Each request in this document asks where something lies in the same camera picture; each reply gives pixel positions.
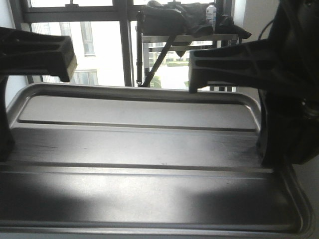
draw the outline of metal rack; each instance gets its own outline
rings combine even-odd
[[[141,27],[141,17],[138,16],[137,24],[137,85],[148,87],[155,72],[161,65],[163,59],[169,51],[187,51],[196,49],[216,48],[217,41],[222,41],[222,45],[235,45],[238,40],[237,34],[212,34],[202,37],[193,37],[191,35],[172,35],[172,36],[156,36],[143,35]],[[213,41],[212,45],[205,46],[185,46],[178,43],[193,41]],[[166,42],[164,47],[150,48],[149,43]],[[149,52],[160,52],[159,57],[150,70]],[[142,68],[144,63],[145,80],[142,81]]]

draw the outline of window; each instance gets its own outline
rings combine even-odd
[[[60,29],[62,36],[72,36],[69,22],[60,22]]]
[[[72,43],[76,55],[76,72],[85,72],[94,69],[99,74],[98,84],[101,86],[124,86],[123,59],[121,51],[121,35],[119,22],[117,21],[93,21],[90,22],[94,39],[95,57],[87,57],[84,54],[81,24],[73,22],[36,22],[32,23],[32,31],[41,33],[44,26],[50,28],[52,35],[72,34]],[[108,29],[112,37],[108,37],[103,31],[94,29]],[[44,82],[59,83],[58,78],[43,76]]]
[[[163,47],[164,43],[163,42],[156,42],[155,47]]]
[[[99,84],[106,86],[132,86],[136,82],[134,79],[136,77],[134,74],[136,66],[135,21],[137,12],[141,8],[140,4],[147,4],[148,1],[10,0],[17,28],[25,29],[31,25],[32,30],[38,33],[72,34],[78,63],[76,70],[96,69],[99,72]],[[158,1],[164,4],[168,2],[167,0]],[[180,1],[182,3],[194,2],[194,0]],[[66,7],[66,4],[71,2],[75,5]],[[209,3],[208,0],[197,0],[196,2]]]
[[[74,72],[71,83],[82,85],[98,85],[97,71],[78,71]]]
[[[85,56],[95,56],[91,23],[89,21],[80,22],[83,48]]]
[[[52,7],[52,6],[65,6],[69,4],[70,0],[30,0],[32,7]],[[111,6],[112,0],[73,0],[74,4],[79,6]]]

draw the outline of building window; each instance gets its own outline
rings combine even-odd
[[[81,32],[82,32],[84,55],[94,56],[95,53],[94,53],[91,22],[82,21],[80,22],[80,25],[81,25]]]
[[[164,47],[164,43],[163,42],[156,42],[155,47]]]
[[[60,22],[61,36],[71,36],[71,27],[69,22]]]
[[[71,83],[98,85],[98,73],[97,71],[76,71],[71,79]]]

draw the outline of white wall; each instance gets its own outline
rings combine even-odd
[[[7,0],[0,0],[0,26],[14,28],[11,10]],[[16,93],[25,86],[25,76],[10,76],[5,93],[6,105],[8,105]]]

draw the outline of window frame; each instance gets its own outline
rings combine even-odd
[[[231,15],[234,0],[224,0],[224,13]],[[119,21],[125,86],[134,86],[131,21],[136,21],[142,5],[133,0],[113,0],[112,6],[31,7],[29,0],[9,0],[15,27],[31,31],[36,22]]]

